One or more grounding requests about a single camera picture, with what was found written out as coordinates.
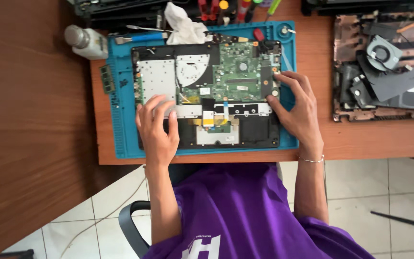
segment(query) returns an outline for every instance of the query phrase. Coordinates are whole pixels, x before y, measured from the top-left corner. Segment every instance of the person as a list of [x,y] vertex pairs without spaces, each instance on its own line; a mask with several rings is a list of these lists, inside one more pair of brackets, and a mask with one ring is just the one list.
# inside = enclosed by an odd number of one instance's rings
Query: person
[[144,258],[353,258],[373,259],[344,230],[328,225],[322,136],[316,98],[307,77],[282,72],[295,106],[285,110],[276,97],[269,105],[299,140],[294,213],[276,163],[208,164],[172,186],[169,164],[179,136],[174,104],[155,95],[138,105],[136,124],[146,152],[151,200],[151,241]]

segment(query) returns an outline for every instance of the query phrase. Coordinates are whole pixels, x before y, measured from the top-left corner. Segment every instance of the white cloth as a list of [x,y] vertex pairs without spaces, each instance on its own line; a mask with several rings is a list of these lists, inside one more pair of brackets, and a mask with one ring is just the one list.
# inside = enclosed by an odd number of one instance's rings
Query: white cloth
[[206,41],[212,41],[213,36],[205,36],[204,31],[207,31],[207,27],[202,23],[194,23],[186,11],[174,5],[173,3],[167,3],[164,11],[167,22],[173,28],[173,33],[170,34],[167,40],[167,45],[176,44],[204,44]]

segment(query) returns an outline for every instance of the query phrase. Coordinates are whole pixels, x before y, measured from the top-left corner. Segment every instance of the white bottle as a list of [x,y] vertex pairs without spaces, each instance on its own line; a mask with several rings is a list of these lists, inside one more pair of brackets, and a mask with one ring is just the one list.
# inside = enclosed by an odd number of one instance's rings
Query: white bottle
[[93,29],[70,25],[65,29],[65,40],[72,50],[89,60],[108,58],[108,40]]

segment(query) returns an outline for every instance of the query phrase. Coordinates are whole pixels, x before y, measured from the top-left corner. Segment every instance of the person's left hand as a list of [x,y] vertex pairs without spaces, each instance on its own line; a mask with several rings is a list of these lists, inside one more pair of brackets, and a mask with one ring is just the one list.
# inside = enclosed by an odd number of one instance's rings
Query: person's left hand
[[135,124],[140,132],[146,153],[146,165],[156,168],[169,166],[180,141],[175,111],[169,114],[169,134],[165,133],[162,127],[164,113],[175,104],[175,101],[166,101],[155,109],[165,97],[165,95],[154,95],[144,106],[139,104],[135,114]]

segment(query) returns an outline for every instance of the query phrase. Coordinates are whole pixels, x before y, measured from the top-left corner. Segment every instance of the bracelet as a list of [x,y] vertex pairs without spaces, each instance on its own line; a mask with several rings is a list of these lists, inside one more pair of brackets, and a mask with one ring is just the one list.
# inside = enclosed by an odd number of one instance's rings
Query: bracelet
[[324,158],[325,156],[322,154],[322,158],[319,160],[319,161],[312,161],[312,160],[307,160],[307,159],[304,159],[304,158],[302,158],[301,156],[298,156],[298,158],[300,158],[301,160],[303,160],[303,161],[306,161],[306,162],[311,162],[311,163],[320,163],[320,162],[322,162],[323,161],[323,158]]

